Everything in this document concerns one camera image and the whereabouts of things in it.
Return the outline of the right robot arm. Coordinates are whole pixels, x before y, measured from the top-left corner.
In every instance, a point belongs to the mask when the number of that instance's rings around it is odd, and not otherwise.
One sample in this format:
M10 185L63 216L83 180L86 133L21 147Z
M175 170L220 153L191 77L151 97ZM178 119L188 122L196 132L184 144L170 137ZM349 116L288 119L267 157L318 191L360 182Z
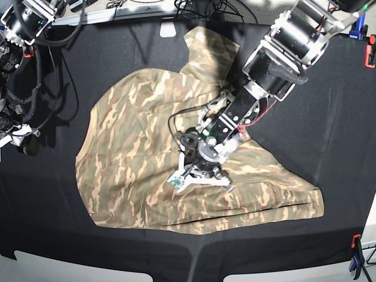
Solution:
M37 46L64 46L78 33L75 29L65 39L41 39L42 33L55 19L64 15L68 1L13 1L1 15L1 146L13 145L28 156L38 153L41 125L32 127L29 121L36 111L37 97L42 89L42 58ZM36 83L27 98L20 98L7 87L9 76L22 62L35 58Z

